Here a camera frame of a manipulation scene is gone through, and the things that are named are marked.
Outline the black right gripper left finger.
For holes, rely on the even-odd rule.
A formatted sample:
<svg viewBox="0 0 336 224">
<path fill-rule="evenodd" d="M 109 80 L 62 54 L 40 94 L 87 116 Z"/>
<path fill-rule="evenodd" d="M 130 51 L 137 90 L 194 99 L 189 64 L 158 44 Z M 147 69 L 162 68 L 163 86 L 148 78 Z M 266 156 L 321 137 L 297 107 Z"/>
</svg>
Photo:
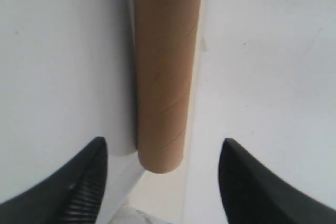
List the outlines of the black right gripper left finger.
<svg viewBox="0 0 336 224">
<path fill-rule="evenodd" d="M 1 223 L 95 223 L 107 173 L 107 143 L 96 137 L 47 179 L 2 203 Z"/>
</svg>

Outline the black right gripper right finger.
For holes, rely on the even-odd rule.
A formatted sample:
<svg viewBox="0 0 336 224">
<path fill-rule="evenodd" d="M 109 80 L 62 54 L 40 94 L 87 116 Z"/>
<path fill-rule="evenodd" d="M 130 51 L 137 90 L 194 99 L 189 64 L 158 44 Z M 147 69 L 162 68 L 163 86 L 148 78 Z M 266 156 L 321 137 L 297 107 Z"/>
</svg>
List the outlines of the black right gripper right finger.
<svg viewBox="0 0 336 224">
<path fill-rule="evenodd" d="M 228 223 L 335 223 L 335 210 L 297 190 L 237 141 L 223 141 L 218 185 Z"/>
</svg>

